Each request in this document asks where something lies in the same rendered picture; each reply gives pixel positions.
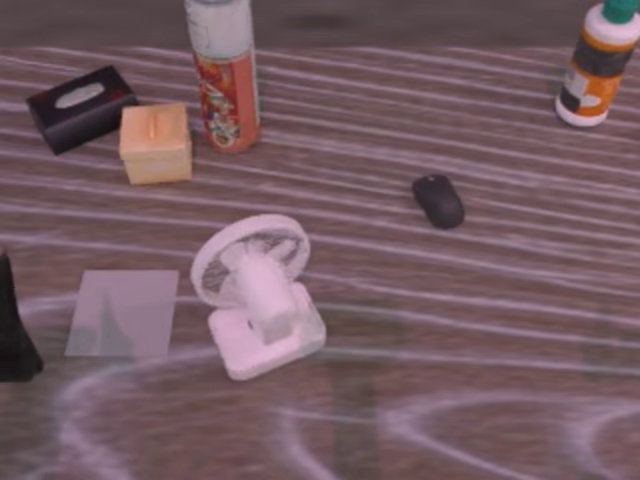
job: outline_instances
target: spray can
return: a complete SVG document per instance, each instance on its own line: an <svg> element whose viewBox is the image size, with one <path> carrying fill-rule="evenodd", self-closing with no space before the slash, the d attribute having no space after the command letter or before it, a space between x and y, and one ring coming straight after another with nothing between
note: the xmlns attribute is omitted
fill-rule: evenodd
<svg viewBox="0 0 640 480"><path fill-rule="evenodd" d="M606 0L587 13L556 97L556 112L576 127L594 127L609 113L624 69L640 39L638 0Z"/></svg>
<svg viewBox="0 0 640 480"><path fill-rule="evenodd" d="M205 132L219 152L260 135L251 0L185 0Z"/></svg>

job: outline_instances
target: tissue box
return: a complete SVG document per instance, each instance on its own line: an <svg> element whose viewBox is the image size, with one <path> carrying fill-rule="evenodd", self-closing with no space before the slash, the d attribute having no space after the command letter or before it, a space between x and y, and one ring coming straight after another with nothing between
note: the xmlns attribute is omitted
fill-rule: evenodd
<svg viewBox="0 0 640 480"><path fill-rule="evenodd" d="M120 158L132 185L191 180L192 143L186 106L125 108Z"/></svg>
<svg viewBox="0 0 640 480"><path fill-rule="evenodd" d="M40 92L26 102L36 127L56 155L117 130L122 109L138 105L113 66Z"/></svg>

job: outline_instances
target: orange box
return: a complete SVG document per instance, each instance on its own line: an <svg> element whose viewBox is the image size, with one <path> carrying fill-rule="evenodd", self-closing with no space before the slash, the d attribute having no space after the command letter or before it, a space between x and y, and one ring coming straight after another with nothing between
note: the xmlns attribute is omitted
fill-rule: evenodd
<svg viewBox="0 0 640 480"><path fill-rule="evenodd" d="M119 151L132 185L191 180L192 148L184 104L122 110Z"/></svg>

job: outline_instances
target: black mouse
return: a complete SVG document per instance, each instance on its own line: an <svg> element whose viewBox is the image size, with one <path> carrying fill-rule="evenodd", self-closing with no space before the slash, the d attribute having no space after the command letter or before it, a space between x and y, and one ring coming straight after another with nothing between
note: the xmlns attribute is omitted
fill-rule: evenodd
<svg viewBox="0 0 640 480"><path fill-rule="evenodd" d="M429 175L413 182L413 195L436 228L448 230L464 222L464 205L444 175Z"/></svg>

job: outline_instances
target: wooden table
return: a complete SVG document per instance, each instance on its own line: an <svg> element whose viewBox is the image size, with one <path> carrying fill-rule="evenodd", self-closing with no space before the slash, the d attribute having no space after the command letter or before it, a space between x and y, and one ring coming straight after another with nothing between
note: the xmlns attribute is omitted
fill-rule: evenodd
<svg viewBox="0 0 640 480"><path fill-rule="evenodd" d="M2 480L634 480L640 475L640 69L603 126L552 109L569 50L258 56L262 143L201 134L187 52L3 50L0 242L46 371L0 385ZM117 134L55 157L27 96L114 64L188 103L193 182L131 187ZM410 184L452 178L437 231ZM227 379L193 255L257 213L310 233L322 353ZM176 269L167 360L65 358L88 269Z"/></svg>

